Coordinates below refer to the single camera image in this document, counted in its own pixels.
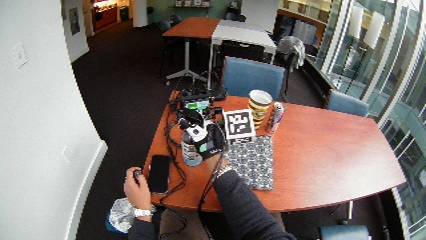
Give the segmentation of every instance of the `coffee cup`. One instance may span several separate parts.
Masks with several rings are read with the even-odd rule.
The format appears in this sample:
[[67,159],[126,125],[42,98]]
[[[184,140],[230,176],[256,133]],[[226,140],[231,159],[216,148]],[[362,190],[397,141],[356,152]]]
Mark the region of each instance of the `coffee cup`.
[[262,90],[250,91],[248,96],[248,109],[251,109],[254,129],[258,129],[271,103],[271,96]]

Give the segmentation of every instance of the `black phone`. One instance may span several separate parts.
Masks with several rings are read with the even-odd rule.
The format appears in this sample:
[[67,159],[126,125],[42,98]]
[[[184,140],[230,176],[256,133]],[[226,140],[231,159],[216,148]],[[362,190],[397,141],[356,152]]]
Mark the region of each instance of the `black phone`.
[[147,187],[151,193],[165,194],[169,188],[170,157],[153,155],[149,165]]

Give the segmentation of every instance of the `dark carpet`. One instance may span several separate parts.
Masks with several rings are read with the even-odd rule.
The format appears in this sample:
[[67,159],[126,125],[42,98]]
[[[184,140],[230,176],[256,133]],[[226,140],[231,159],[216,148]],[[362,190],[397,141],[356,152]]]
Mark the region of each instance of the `dark carpet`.
[[[107,144],[79,220],[77,240],[126,239],[105,228],[113,201],[123,197],[125,170],[142,166],[158,120],[175,80],[166,86],[158,78],[162,38],[155,25],[133,28],[125,21],[87,39],[90,51],[71,67],[83,103],[102,140]],[[191,56],[190,68],[207,70],[207,48]],[[165,61],[163,75],[183,68],[183,57],[174,54]],[[290,74],[286,101],[322,107],[323,98],[302,69]],[[286,230],[300,237],[318,238],[318,226],[332,225],[344,217],[346,204],[331,216],[335,206],[283,213]],[[354,202],[348,224],[366,225],[374,240],[384,239],[383,217],[376,196]]]

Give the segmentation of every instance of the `watch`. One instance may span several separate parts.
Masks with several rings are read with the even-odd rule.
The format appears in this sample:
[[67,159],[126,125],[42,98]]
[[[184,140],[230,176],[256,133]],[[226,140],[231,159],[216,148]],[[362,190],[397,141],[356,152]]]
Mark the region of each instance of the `watch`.
[[133,215],[134,217],[146,217],[146,216],[151,216],[153,213],[157,211],[155,206],[150,205],[150,210],[145,210],[145,209],[138,209],[138,208],[133,208]]
[[151,211],[150,211],[150,210],[142,210],[142,209],[134,208],[134,210],[133,210],[133,215],[134,215],[134,217],[151,216]]

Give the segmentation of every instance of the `drink can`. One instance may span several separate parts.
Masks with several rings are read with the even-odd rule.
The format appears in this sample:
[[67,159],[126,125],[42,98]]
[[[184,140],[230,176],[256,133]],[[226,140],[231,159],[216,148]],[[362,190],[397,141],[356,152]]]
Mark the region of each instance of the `drink can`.
[[186,163],[187,166],[194,167],[202,162],[202,157],[196,153],[191,137],[188,136],[186,131],[182,132],[180,137],[182,137],[180,147],[182,147],[183,162]]
[[268,117],[268,121],[267,121],[267,125],[266,125],[266,131],[268,133],[275,133],[276,129],[278,129],[278,125],[280,123],[282,120],[282,115],[284,112],[284,107],[279,102],[274,103],[274,109],[270,113],[270,117]]

